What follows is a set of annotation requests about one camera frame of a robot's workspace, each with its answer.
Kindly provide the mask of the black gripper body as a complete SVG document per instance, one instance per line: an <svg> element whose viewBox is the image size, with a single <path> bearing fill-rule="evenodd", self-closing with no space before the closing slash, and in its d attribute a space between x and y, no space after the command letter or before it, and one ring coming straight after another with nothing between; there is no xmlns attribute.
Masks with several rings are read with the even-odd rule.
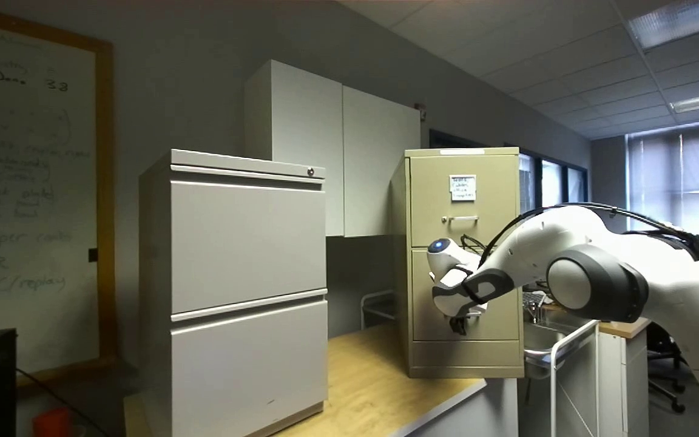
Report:
<svg viewBox="0 0 699 437"><path fill-rule="evenodd" d="M472 326L478 323L478 318L488 311L485 304L466 304L451 321L449 328L457 334L466 334Z"/></svg>

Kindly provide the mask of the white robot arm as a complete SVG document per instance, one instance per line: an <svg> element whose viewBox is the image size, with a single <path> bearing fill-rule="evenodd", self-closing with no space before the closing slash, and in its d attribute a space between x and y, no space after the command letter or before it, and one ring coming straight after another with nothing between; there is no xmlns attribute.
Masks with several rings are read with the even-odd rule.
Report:
<svg viewBox="0 0 699 437"><path fill-rule="evenodd" d="M432 301L454 332L523 287L543 287L588 321L649 318L672 334L699 384L699 236L632 218L649 231L615 232L599 204L559 204L512 218L482 252L437 238L427 245Z"/></svg>

